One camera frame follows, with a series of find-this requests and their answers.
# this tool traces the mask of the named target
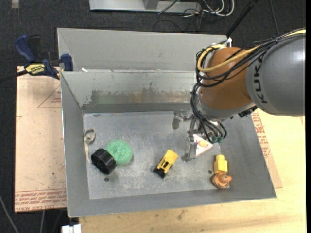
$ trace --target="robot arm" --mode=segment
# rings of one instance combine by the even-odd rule
[[[193,120],[208,140],[222,141],[222,121],[256,108],[280,116],[304,115],[305,35],[303,28],[243,49],[215,44],[198,53],[191,106]],[[189,130],[189,139],[194,131]]]

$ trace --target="white cable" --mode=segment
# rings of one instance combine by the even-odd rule
[[[1,203],[2,207],[3,207],[3,209],[4,209],[4,212],[5,212],[6,216],[7,216],[7,218],[9,219],[12,227],[14,228],[15,232],[19,233],[18,229],[16,228],[16,226],[15,226],[15,224],[14,224],[14,222],[13,222],[13,220],[12,220],[10,214],[9,214],[9,212],[7,211],[7,209],[6,209],[5,205],[4,205],[4,202],[2,200],[1,195],[0,195],[0,203]]]
[[[231,0],[231,10],[227,14],[217,14],[217,15],[227,17],[232,14],[233,10],[234,10],[234,0]]]
[[[226,13],[226,14],[222,14],[221,11],[222,11],[222,10],[224,9],[224,7],[225,7],[225,2],[224,2],[224,0],[221,0],[221,2],[222,2],[222,8],[221,8],[220,10],[213,10],[213,9],[206,3],[206,1],[203,0],[205,6],[209,9],[209,10],[206,10],[206,9],[205,9],[205,10],[203,10],[203,12],[216,14],[216,15],[221,16],[221,17],[229,16],[229,15],[231,15],[232,12],[234,11],[234,6],[235,6],[235,5],[234,5],[234,0],[230,0],[230,1],[231,1],[231,10],[230,10],[228,13]]]

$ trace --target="metal stand base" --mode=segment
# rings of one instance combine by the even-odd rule
[[[141,12],[161,12],[170,6],[172,1],[159,1],[155,9],[146,9],[144,0],[90,0],[90,10],[108,10],[108,11],[141,11]],[[165,12],[183,13],[190,9],[200,10],[201,6],[196,2],[176,2],[170,9]]]

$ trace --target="yellow cable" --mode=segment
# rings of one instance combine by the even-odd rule
[[[295,34],[300,34],[300,33],[306,33],[306,30],[305,30],[305,29],[301,29],[301,30],[298,30],[298,31],[296,31],[296,32],[294,32],[294,33],[291,33],[291,34],[289,34],[289,35],[287,35],[287,36],[285,36],[285,37],[289,37],[289,36],[292,36],[292,35],[295,35]],[[226,60],[226,61],[224,61],[224,62],[218,64],[218,65],[215,65],[215,66],[213,66],[213,67],[204,69],[204,68],[202,68],[202,66],[201,66],[201,62],[202,62],[203,58],[206,56],[206,54],[207,54],[210,50],[212,50],[212,49],[217,50],[217,49],[219,49],[219,48],[225,47],[224,45],[221,45],[221,44],[212,45],[212,46],[206,48],[205,51],[200,55],[200,57],[199,57],[199,59],[198,59],[198,62],[197,62],[198,70],[199,70],[200,72],[211,72],[211,71],[214,71],[214,70],[219,69],[219,68],[223,67],[224,65],[226,65],[226,64],[228,64],[228,63],[230,63],[230,62],[232,62],[232,61],[234,61],[234,60],[236,60],[236,59],[238,59],[238,58],[242,58],[242,57],[244,57],[244,56],[250,54],[251,52],[253,52],[255,49],[257,49],[257,48],[260,47],[260,46],[261,46],[261,45],[258,45],[258,46],[256,46],[256,47],[253,47],[253,48],[251,48],[251,49],[249,49],[249,50],[247,50],[247,51],[245,51],[245,52],[242,52],[242,53],[240,53],[240,54],[238,54],[238,55],[236,55],[236,56],[234,56],[234,57],[232,57],[232,58],[230,58],[230,59],[228,59],[228,60]]]

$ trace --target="cardboard sheet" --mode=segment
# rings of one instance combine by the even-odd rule
[[[17,78],[15,212],[65,208],[60,81]]]

